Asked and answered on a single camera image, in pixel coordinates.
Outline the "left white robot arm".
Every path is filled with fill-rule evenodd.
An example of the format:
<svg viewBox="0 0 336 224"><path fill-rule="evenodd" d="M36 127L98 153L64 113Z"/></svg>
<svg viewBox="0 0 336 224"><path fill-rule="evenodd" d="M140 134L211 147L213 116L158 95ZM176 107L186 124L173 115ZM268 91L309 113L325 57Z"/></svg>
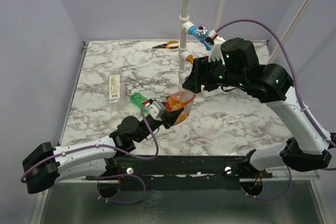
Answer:
<svg viewBox="0 0 336 224"><path fill-rule="evenodd" d="M29 194L36 194L69 178L102 176L112 179L116 166L107 160L121 154L142 160L156 158L158 152L149 157L133 154L135 143L152 136L158 147L154 131L160 126L166 129L174 126L183 111L164 112L159 117L144 115L142 120L127 116L111 134L88 143L56 147L49 142L41 143L23 160L24 173L20 181L26 184Z"/></svg>

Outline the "green plastic bottle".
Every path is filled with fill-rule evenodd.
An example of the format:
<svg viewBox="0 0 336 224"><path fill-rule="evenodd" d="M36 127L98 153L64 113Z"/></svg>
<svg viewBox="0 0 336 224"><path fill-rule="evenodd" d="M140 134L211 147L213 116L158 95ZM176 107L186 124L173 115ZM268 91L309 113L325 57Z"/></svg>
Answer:
<svg viewBox="0 0 336 224"><path fill-rule="evenodd" d="M144 97L141 93L135 93L130 96L130 102L139 109L142 107L142 103L146 102L148 98Z"/></svg>

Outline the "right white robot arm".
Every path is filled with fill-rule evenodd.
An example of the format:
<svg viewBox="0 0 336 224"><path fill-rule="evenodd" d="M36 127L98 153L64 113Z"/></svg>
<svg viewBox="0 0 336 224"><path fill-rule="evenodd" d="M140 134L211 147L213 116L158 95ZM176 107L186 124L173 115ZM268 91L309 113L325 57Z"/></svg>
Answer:
<svg viewBox="0 0 336 224"><path fill-rule="evenodd" d="M284 165L299 172L329 170L331 134L316 122L300 100L287 71L273 63L241 64L231 60L229 55L224 60L194 59L191 73L182 87L195 94L219 87L241 89L273 110L292 134L283 144L250 151L247 161L241 165L242 173L252 178L261 170Z"/></svg>

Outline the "orange label tea bottle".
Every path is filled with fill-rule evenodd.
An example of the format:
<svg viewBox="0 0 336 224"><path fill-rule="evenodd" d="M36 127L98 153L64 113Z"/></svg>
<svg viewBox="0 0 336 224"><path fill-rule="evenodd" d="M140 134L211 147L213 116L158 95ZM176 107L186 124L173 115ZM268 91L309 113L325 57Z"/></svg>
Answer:
<svg viewBox="0 0 336 224"><path fill-rule="evenodd" d="M183 109L174 125L180 124L189 116L195 97L193 92L181 89L167 98L165 107L168 112Z"/></svg>

